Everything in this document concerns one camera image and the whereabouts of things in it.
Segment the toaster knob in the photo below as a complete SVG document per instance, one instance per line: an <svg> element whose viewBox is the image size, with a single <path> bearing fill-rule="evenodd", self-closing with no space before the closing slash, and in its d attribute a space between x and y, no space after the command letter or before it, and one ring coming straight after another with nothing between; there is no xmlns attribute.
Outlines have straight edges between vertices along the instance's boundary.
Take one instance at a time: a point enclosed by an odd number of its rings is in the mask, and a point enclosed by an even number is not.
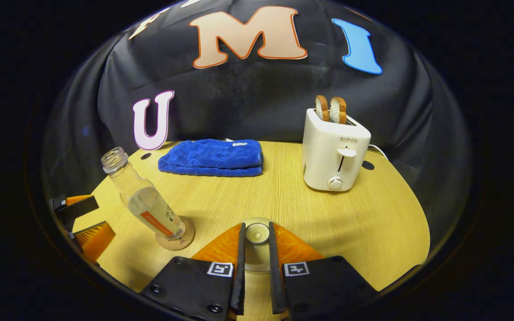
<svg viewBox="0 0 514 321"><path fill-rule="evenodd" d="M328 180L328 185L330 186L331 189L340 189L340 187L342 186L342 178L341 177L331 177L329 180Z"/></svg>

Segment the blue towel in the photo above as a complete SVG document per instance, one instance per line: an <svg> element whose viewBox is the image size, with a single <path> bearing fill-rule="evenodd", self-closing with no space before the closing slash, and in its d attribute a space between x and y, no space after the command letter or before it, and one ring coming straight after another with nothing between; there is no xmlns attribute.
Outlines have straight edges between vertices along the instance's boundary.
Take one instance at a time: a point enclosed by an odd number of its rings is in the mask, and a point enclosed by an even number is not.
<svg viewBox="0 0 514 321"><path fill-rule="evenodd" d="M257 176L262 165L261 144L255 140L186 140L158 161L160 171L198 176Z"/></svg>

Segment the toast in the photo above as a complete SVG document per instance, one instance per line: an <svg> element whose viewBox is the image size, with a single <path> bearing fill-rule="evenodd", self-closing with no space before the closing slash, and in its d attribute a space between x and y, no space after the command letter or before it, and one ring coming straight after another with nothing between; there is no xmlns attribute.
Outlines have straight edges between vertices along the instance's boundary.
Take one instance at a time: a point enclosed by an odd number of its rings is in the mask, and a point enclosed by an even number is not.
<svg viewBox="0 0 514 321"><path fill-rule="evenodd" d="M325 122L330 122L327 99L322 95L318 95L315 98L315 103L316 114L319 116L319 118L324 120Z"/></svg>
<svg viewBox="0 0 514 321"><path fill-rule="evenodd" d="M346 124L346 102L341 97L330 100L330 119L338 124Z"/></svg>

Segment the white toaster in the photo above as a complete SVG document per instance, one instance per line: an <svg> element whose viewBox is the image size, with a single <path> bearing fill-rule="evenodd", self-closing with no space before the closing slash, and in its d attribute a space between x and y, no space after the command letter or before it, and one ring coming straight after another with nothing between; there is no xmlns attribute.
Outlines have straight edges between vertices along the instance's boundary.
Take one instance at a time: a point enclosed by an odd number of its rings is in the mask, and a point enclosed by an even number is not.
<svg viewBox="0 0 514 321"><path fill-rule="evenodd" d="M325 122L307 109L303 135L303 176L313 189L351 189L370 144L370 132L351 117L346 124Z"/></svg>

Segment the toaster lever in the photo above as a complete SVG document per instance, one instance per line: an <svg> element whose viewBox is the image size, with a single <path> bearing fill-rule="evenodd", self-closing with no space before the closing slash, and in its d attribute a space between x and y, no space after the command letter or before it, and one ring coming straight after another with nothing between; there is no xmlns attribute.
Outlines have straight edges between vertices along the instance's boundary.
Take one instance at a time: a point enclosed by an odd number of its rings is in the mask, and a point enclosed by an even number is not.
<svg viewBox="0 0 514 321"><path fill-rule="evenodd" d="M340 155L343 155L344 157L354 157L354 156L356 156L356 151L355 150L339 148L336 151Z"/></svg>

